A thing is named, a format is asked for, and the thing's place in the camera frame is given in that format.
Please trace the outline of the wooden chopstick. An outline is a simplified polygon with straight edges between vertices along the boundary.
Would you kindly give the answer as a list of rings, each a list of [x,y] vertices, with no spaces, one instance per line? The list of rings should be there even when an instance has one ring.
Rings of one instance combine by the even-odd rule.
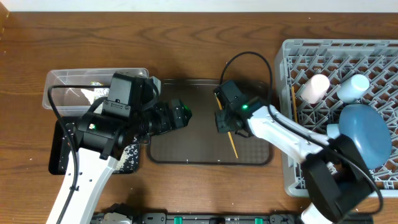
[[[220,102],[220,100],[218,99],[218,97],[217,97],[216,94],[215,94],[215,98],[216,98],[216,101],[217,101],[217,104],[218,104],[218,108],[219,108],[220,110],[222,110],[223,107],[222,107],[221,102]],[[231,143],[231,147],[233,148],[234,154],[235,154],[236,158],[239,159],[238,153],[237,153],[237,150],[236,150],[236,146],[235,146],[235,144],[234,144],[234,140],[233,140],[233,137],[232,137],[232,134],[231,134],[231,132],[227,132],[227,133],[228,133],[228,137],[229,137],[229,140],[230,140],[230,143]]]
[[[298,122],[298,116],[297,116],[297,104],[296,104],[296,96],[295,96],[295,88],[294,88],[294,86],[292,86],[291,91],[292,91],[292,105],[293,105],[294,121],[296,123],[299,123]]]

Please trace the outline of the foil snack wrapper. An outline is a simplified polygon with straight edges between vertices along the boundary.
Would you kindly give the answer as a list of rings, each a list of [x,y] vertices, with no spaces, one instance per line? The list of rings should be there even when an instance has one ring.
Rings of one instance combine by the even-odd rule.
[[[92,105],[95,100],[104,96],[108,96],[108,94],[109,94],[109,88],[94,88],[93,90],[90,90],[88,92],[87,98],[90,104]]]

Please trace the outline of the white paper napkin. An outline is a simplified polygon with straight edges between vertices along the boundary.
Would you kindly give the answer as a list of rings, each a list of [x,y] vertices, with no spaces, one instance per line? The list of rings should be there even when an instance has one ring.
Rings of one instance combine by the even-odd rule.
[[[89,101],[90,105],[92,105],[94,100],[95,100],[95,92],[92,91],[92,90],[87,90],[87,89],[81,89],[81,92],[87,98],[87,100]]]

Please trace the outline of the pink cup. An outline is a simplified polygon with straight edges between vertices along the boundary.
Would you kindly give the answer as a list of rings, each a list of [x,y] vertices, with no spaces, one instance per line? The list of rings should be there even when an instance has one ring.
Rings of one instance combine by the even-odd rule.
[[[305,83],[305,88],[300,97],[310,104],[318,103],[330,87],[327,76],[316,74]]]

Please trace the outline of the light blue bowl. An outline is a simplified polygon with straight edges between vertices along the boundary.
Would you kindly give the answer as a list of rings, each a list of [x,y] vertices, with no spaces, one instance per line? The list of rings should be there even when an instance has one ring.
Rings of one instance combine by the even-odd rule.
[[[326,126],[326,134],[330,138],[336,139],[340,135],[339,124],[328,124]]]

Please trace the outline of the light blue cup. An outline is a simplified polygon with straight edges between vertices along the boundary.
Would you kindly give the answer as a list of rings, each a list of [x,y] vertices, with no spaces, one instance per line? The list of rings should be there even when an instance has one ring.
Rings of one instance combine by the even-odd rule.
[[[369,86],[370,82],[364,75],[355,74],[341,84],[336,94],[342,102],[354,103],[365,94]]]

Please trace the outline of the dark blue plate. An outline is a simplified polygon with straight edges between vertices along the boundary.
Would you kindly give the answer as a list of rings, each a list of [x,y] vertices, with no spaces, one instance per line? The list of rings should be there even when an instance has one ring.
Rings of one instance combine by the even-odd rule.
[[[339,132],[353,140],[369,169],[384,165],[391,155],[392,141],[387,124],[371,106],[345,106],[339,118]]]

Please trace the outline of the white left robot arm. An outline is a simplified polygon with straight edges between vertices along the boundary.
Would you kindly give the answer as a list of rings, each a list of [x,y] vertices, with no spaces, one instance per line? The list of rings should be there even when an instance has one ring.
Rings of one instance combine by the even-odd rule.
[[[95,100],[70,128],[53,101],[56,87],[48,88],[49,103],[70,147],[48,223],[89,223],[126,147],[187,126],[190,109],[181,100],[159,101],[156,83],[156,78],[116,72],[108,95]]]

